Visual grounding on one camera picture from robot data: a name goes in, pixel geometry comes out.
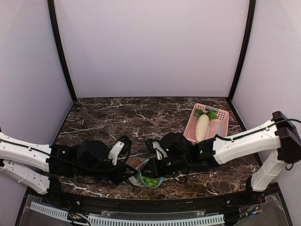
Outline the clear zip top bag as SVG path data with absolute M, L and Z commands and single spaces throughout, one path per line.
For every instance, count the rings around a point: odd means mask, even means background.
M 148 176 L 146 173 L 143 172 L 144 166 L 148 163 L 149 159 L 145 158 L 130 158 L 126 164 L 133 169 L 137 170 L 137 173 L 126 180 L 126 182 L 130 183 L 131 185 L 143 188 L 151 188 L 155 189 L 158 188 L 164 181 L 165 178 L 152 178 Z

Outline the brown fried food piece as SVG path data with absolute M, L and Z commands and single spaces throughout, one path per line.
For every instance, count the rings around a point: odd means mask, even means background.
M 136 169 L 137 167 L 139 167 L 140 165 L 144 166 L 146 164 L 146 162 L 148 161 L 148 159 L 145 158 L 140 158 L 140 157 L 131 157 L 127 160 L 126 164 L 133 168 Z

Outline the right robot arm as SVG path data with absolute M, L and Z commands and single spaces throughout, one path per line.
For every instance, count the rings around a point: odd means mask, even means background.
M 229 137 L 215 135 L 192 143 L 181 133 L 169 133 L 160 141 L 150 139 L 146 143 L 149 151 L 160 156 L 147 161 L 142 175 L 159 178 L 184 169 L 204 171 L 246 155 L 271 150 L 246 184 L 251 192 L 263 192 L 283 169 L 301 160 L 301 138 L 294 125 L 297 121 L 277 111 L 262 125 Z

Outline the pink plastic basket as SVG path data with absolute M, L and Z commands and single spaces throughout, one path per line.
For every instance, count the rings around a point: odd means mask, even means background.
M 203 111 L 204 113 L 213 111 L 218 116 L 218 119 L 209 121 L 209 127 L 204 140 L 213 138 L 215 135 L 222 137 L 226 137 L 228 135 L 229 112 L 215 107 L 196 103 L 193 107 L 192 113 L 190 114 L 189 121 L 183 134 L 189 141 L 197 143 L 195 138 L 195 128 L 199 119 L 199 117 L 195 116 L 195 111 L 197 109 Z

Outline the green grape bunch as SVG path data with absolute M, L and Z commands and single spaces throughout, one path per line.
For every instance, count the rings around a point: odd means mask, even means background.
M 141 177 L 141 182 L 148 188 L 157 188 L 161 180 L 158 178 Z

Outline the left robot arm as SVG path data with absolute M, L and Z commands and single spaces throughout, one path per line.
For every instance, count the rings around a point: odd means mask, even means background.
M 99 140 L 85 140 L 80 145 L 40 145 L 0 135 L 0 170 L 38 194 L 56 193 L 61 183 L 41 175 L 35 167 L 51 175 L 73 178 L 109 178 L 115 185 L 138 170 L 127 165 L 132 141 L 122 136 L 112 148 Z

